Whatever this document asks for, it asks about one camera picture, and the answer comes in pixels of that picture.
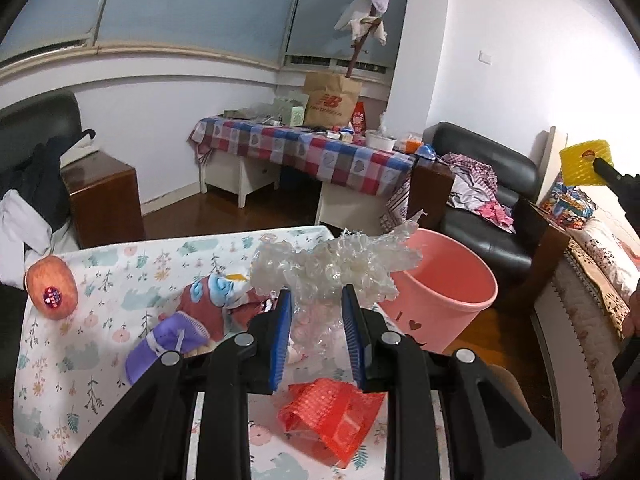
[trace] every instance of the blue roller blind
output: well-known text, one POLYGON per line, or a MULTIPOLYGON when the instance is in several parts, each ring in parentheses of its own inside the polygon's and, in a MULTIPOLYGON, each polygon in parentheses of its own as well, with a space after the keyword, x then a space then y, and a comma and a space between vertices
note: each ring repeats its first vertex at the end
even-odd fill
MULTIPOLYGON (((353 0, 299 0, 291 28, 287 54, 351 59, 351 31, 334 30, 338 18, 353 0)), ((383 22, 386 45, 369 38, 358 61, 387 67, 396 64, 406 0, 390 0, 383 22)))
POLYGON ((107 0, 98 41, 200 46, 277 62, 293 0, 107 0))
POLYGON ((0 44, 0 60, 90 37, 100 0, 29 0, 0 44))

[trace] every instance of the silver bolt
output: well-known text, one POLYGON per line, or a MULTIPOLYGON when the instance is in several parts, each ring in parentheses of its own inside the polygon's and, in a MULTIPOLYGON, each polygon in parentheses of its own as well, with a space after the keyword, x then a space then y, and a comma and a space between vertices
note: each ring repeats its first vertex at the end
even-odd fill
POLYGON ((461 348, 456 351, 456 358, 463 363, 472 363, 476 360, 476 354, 469 350, 469 348, 461 348))
POLYGON ((247 332, 242 332, 242 333, 239 333, 234 338, 234 342, 238 346, 249 346, 251 343, 254 342, 254 336, 252 336, 251 334, 249 334, 247 332))
POLYGON ((383 333, 380 339, 382 339, 383 343, 386 343, 388 345, 397 345, 402 338, 400 337, 400 334, 398 332, 391 332, 391 330, 388 330, 387 332, 383 333))
POLYGON ((178 362, 180 361, 180 354, 178 354, 178 352, 173 352, 173 351, 165 352, 164 354, 162 354, 160 361, 164 366, 177 365, 178 362))

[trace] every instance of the white plastic container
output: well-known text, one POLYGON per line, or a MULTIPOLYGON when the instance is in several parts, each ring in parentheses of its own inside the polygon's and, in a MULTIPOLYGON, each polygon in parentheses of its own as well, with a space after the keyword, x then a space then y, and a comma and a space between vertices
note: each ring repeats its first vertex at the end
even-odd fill
POLYGON ((395 139, 389 139, 388 137, 382 137, 376 134, 367 132, 366 134, 367 146, 374 150, 380 150, 382 152, 392 152, 394 149, 395 139))

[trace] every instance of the pink trash can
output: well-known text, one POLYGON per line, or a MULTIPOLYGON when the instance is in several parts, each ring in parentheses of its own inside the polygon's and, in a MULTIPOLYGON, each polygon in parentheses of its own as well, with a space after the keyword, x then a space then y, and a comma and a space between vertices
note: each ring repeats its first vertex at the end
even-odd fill
POLYGON ((422 261, 391 274, 400 294, 380 306, 423 349, 442 352, 494 302, 498 284, 484 261, 448 236, 418 229, 407 245, 422 261))

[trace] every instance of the brown paper shopping bag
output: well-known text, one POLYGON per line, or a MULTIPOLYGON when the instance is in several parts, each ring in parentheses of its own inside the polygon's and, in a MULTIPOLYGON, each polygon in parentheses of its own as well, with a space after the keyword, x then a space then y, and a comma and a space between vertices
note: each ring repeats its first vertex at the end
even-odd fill
POLYGON ((303 92, 309 95, 305 126, 344 127, 349 124, 362 84, 343 75, 310 72, 303 92))

